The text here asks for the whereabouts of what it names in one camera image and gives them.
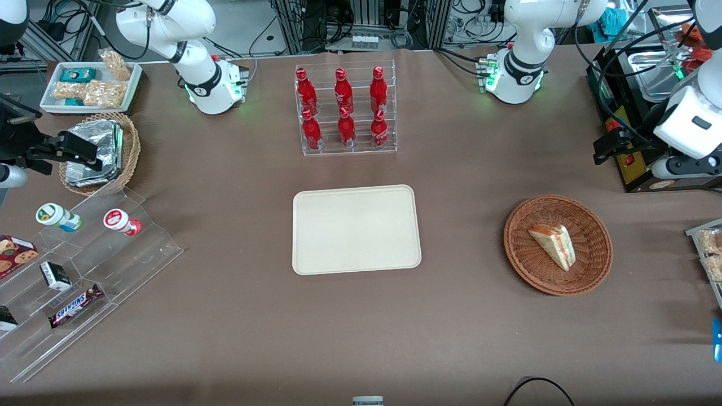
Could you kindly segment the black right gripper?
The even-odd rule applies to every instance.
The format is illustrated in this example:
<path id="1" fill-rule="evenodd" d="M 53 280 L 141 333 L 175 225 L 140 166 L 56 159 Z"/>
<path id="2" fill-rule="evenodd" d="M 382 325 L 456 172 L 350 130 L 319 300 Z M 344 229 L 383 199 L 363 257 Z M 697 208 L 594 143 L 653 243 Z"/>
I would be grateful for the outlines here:
<path id="1" fill-rule="evenodd" d="M 72 162 L 93 171 L 103 169 L 94 143 L 73 132 L 60 131 L 58 150 L 62 154 L 56 155 L 46 144 L 48 139 L 34 123 L 12 124 L 2 121 L 1 163 L 34 171 L 51 171 L 53 162 Z"/>

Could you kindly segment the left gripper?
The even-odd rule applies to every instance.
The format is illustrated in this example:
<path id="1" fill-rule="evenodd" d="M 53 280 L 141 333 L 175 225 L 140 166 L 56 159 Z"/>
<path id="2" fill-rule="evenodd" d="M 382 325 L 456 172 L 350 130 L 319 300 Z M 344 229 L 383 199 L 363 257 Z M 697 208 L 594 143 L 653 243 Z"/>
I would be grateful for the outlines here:
<path id="1" fill-rule="evenodd" d="M 624 164 L 634 164 L 641 160 L 653 164 L 661 158 L 661 140 L 650 131 L 638 134 L 623 128 L 614 128 L 606 133 L 606 142 L 593 142 L 593 149 L 594 165 L 602 165 L 627 149 L 630 153 L 623 156 Z"/>

